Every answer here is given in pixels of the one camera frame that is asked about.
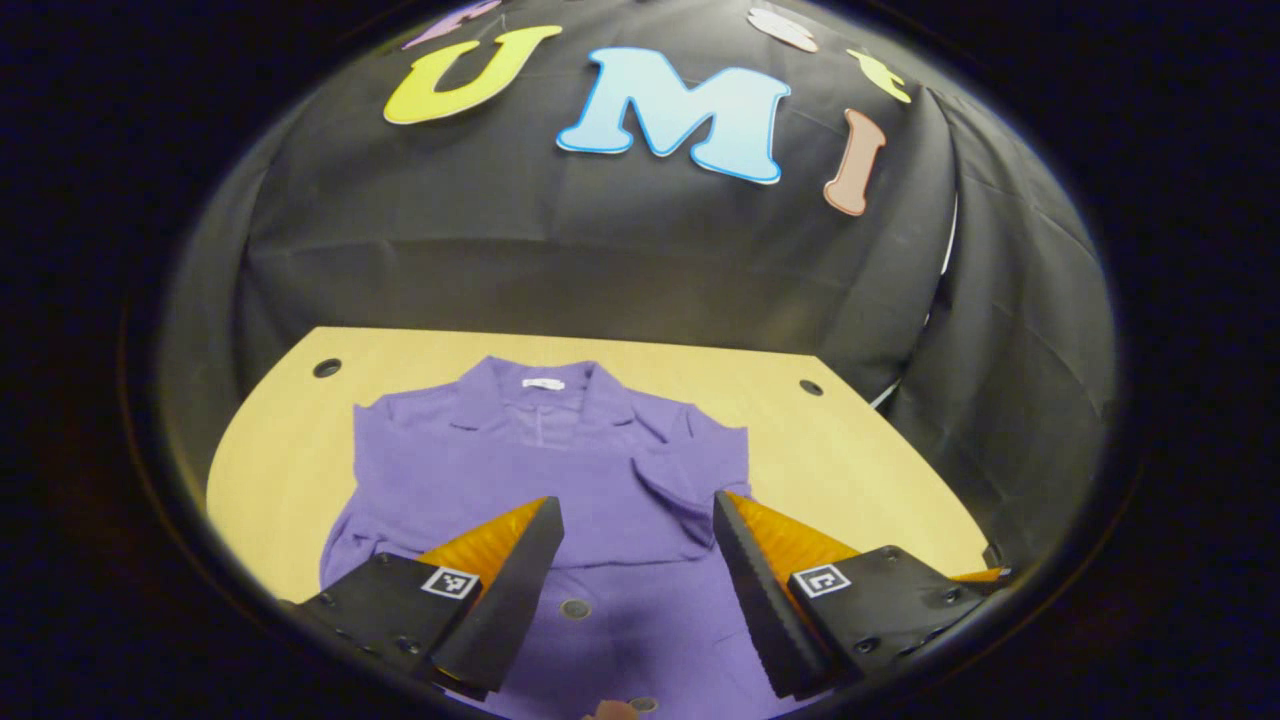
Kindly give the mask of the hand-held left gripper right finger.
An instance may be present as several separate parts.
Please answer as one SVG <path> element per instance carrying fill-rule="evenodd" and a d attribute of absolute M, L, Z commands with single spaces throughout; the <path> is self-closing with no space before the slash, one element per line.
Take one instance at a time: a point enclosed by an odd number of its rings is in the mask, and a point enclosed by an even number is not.
<path fill-rule="evenodd" d="M 806 700 L 897 671 L 1004 585 L 963 585 L 895 544 L 858 551 L 719 491 L 716 542 L 773 692 Z"/>

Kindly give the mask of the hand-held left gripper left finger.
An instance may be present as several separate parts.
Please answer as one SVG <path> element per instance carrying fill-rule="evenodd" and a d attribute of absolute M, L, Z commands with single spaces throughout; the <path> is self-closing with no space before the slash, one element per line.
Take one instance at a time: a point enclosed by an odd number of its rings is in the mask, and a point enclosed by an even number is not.
<path fill-rule="evenodd" d="M 544 496 L 415 559 L 375 553 L 291 620 L 396 676 L 474 700 L 515 664 L 564 538 Z"/>

